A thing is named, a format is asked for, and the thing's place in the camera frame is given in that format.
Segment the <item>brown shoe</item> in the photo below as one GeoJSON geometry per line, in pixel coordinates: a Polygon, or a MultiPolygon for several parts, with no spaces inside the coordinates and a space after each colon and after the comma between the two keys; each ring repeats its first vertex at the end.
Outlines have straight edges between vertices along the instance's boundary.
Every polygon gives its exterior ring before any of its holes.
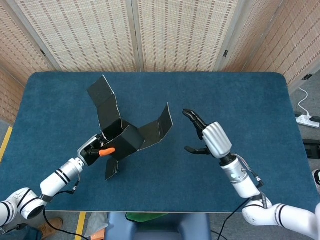
{"type": "MultiPolygon", "coordinates": [[[[49,223],[54,226],[56,229],[61,229],[64,221],[60,217],[52,218],[49,220],[49,223]]],[[[48,225],[48,223],[44,223],[38,227],[38,230],[42,233],[42,238],[45,239],[57,232],[57,230],[53,229],[48,225]]]]}

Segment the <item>person's foot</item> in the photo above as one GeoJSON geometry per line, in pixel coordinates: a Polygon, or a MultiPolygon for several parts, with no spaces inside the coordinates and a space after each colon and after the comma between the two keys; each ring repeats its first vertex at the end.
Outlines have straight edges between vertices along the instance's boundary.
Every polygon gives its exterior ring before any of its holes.
{"type": "MultiPolygon", "coordinates": [[[[54,226],[56,229],[61,229],[64,221],[60,217],[52,218],[49,220],[49,223],[54,226]]],[[[44,223],[38,227],[38,230],[42,233],[42,238],[45,239],[57,232],[57,230],[53,229],[48,225],[48,223],[44,223]]]]}
{"type": "Polygon", "coordinates": [[[320,169],[314,170],[312,176],[315,182],[316,190],[320,194],[320,169]]]}

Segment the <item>blue table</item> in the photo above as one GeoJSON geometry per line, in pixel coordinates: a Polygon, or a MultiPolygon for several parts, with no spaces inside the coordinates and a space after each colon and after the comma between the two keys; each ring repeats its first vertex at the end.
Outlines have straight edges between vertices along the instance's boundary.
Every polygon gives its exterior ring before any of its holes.
{"type": "MultiPolygon", "coordinates": [[[[274,203],[314,211],[318,193],[289,99],[277,73],[38,72],[25,88],[10,142],[0,165],[0,199],[40,183],[100,131],[87,88],[104,74],[121,115],[137,127],[159,117],[169,103],[174,126],[159,144],[137,152],[105,181],[106,159],[81,174],[74,195],[57,196],[48,210],[108,212],[232,212],[241,199],[204,147],[183,108],[218,121],[265,183],[274,203]]],[[[64,190],[71,189],[72,183],[64,190]]]]}

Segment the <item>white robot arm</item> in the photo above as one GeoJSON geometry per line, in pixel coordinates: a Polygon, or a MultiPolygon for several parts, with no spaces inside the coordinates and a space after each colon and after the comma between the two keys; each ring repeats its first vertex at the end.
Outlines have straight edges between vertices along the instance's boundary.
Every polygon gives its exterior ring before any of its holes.
{"type": "MultiPolygon", "coordinates": [[[[284,204],[272,205],[249,177],[242,163],[249,171],[251,169],[244,159],[237,154],[231,154],[232,144],[220,124],[218,122],[206,124],[194,111],[189,109],[184,109],[182,113],[192,121],[199,138],[203,139],[207,146],[203,149],[191,147],[185,149],[192,154],[211,154],[220,160],[220,167],[226,173],[239,196],[250,199],[242,209],[242,215],[249,224],[280,226],[314,240],[320,240],[320,203],[315,209],[315,214],[284,204]]],[[[255,178],[261,182],[259,176],[255,175],[255,178]]]]}
{"type": "Polygon", "coordinates": [[[19,212],[25,219],[39,215],[54,196],[70,181],[83,171],[85,166],[92,165],[99,157],[105,156],[101,151],[104,144],[102,135],[90,138],[77,151],[77,157],[71,158],[66,164],[52,173],[40,184],[41,196],[38,197],[30,188],[22,188],[0,202],[0,228],[10,223],[19,212]]]}

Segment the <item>power strip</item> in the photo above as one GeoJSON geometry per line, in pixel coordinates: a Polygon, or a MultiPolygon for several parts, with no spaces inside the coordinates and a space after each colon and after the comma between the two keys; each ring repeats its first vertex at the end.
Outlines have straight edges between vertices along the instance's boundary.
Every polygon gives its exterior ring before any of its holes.
{"type": "Polygon", "coordinates": [[[320,127],[320,123],[319,122],[315,122],[315,121],[310,121],[311,116],[307,116],[307,115],[301,115],[299,117],[296,117],[296,122],[298,124],[301,125],[305,125],[308,127],[312,127],[312,128],[319,128],[320,127]]]}

